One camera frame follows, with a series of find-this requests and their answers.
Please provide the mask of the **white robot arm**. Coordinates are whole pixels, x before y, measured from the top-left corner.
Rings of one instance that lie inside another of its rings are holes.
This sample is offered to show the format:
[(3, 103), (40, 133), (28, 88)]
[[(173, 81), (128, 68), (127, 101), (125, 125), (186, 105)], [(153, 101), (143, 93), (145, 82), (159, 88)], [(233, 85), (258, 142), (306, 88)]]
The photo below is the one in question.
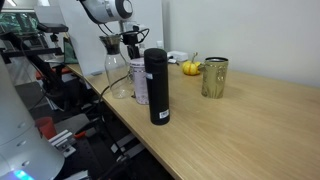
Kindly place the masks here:
[(133, 14), (130, 0), (78, 0), (95, 24), (126, 20)]

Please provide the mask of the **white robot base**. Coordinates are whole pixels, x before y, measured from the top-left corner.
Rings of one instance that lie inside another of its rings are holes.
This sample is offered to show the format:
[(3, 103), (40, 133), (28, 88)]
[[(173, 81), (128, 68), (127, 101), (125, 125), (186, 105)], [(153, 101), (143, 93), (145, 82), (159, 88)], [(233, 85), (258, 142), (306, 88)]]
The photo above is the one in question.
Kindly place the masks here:
[(35, 127), (0, 59), (0, 180), (53, 180), (64, 160)]

